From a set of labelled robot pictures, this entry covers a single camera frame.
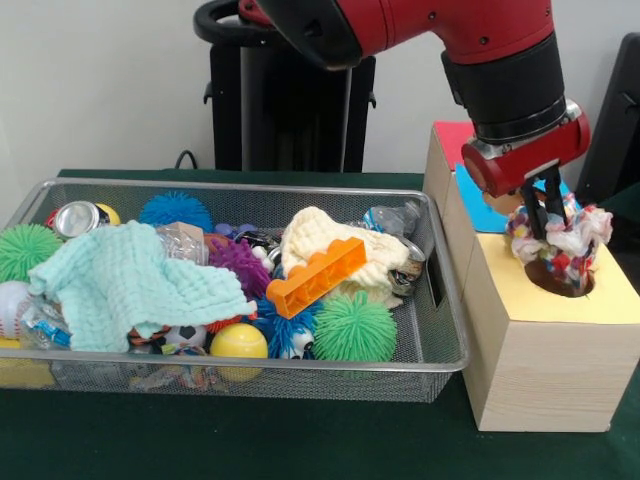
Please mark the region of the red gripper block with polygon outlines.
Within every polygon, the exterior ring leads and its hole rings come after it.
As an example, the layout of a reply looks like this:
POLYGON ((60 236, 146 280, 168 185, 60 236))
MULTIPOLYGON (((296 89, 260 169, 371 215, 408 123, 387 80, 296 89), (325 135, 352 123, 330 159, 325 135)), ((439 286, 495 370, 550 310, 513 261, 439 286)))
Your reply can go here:
POLYGON ((499 197, 521 187, 533 237, 544 241, 550 228, 563 230, 567 224, 557 167, 584 154, 590 139, 587 115, 573 112, 565 123, 532 139, 504 145, 471 139, 462 146, 461 154, 469 175, 481 191, 499 197), (528 179, 545 170, 546 197, 541 204, 534 181, 528 179))

